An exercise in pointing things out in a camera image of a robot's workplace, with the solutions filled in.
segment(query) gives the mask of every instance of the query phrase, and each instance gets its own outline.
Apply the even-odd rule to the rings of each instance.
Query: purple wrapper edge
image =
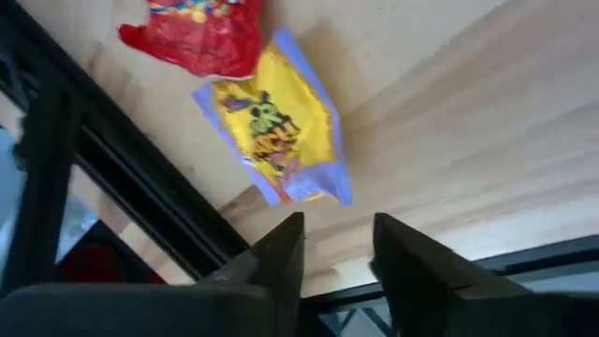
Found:
[[[294,201],[303,201],[316,193],[324,192],[327,195],[337,198],[342,206],[349,206],[352,203],[352,192],[343,157],[343,136],[337,110],[291,33],[287,29],[278,30],[274,34],[274,43],[294,68],[301,73],[304,79],[315,88],[319,98],[329,108],[333,126],[335,152],[337,154],[337,161],[335,163],[319,164],[303,168],[291,178],[291,181],[285,187],[285,191]],[[232,148],[234,154],[243,162],[242,155],[239,149],[237,149],[232,135],[223,127],[218,113],[214,109],[212,87],[209,84],[201,87],[193,92],[193,98],[204,111],[204,115]],[[244,164],[244,166],[269,205],[274,206],[279,204],[281,200],[269,181],[250,165]]]

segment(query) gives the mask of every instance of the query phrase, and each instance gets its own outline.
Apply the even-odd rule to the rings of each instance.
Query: red candy bag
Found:
[[[247,79],[261,49],[261,0],[146,0],[147,25],[123,24],[121,40],[198,76]]]

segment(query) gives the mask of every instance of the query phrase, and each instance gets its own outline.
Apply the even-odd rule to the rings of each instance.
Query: wooden table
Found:
[[[306,212],[304,296],[373,281],[375,212],[470,259],[599,233],[596,0],[267,1],[265,29],[291,29],[341,114],[347,209],[266,205],[190,96],[205,80],[119,41],[142,0],[19,2],[248,242]],[[100,191],[78,193],[189,281]]]

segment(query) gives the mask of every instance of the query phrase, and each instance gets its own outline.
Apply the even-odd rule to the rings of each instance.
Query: red object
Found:
[[[195,75],[245,79],[253,75],[261,52],[261,1],[146,0],[148,23],[123,24],[119,35],[128,46]]]
[[[58,265],[58,274],[69,283],[121,283],[122,263],[116,253],[105,247],[81,247],[67,254]]]

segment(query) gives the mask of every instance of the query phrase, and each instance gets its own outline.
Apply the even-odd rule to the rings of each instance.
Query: snack wrapper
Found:
[[[194,99],[267,202],[352,201],[339,116],[287,30],[275,32],[247,81],[215,81]]]
[[[123,24],[121,40],[198,76],[247,79],[260,56],[261,0],[146,0],[148,23]]]

